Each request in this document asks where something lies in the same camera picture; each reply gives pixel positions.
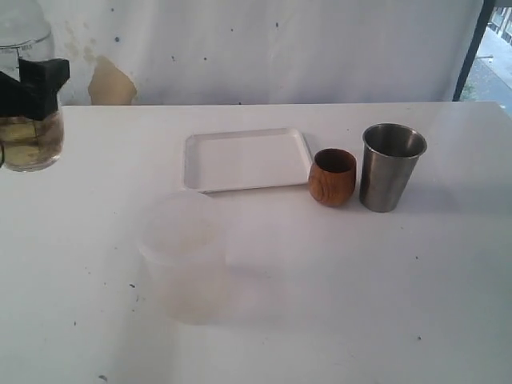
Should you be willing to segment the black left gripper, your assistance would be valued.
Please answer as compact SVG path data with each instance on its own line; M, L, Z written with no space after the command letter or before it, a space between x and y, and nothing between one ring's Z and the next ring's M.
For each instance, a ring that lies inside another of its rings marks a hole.
M58 92L70 79L70 62L19 59L20 81L1 72L1 117L24 116L42 121L58 110Z

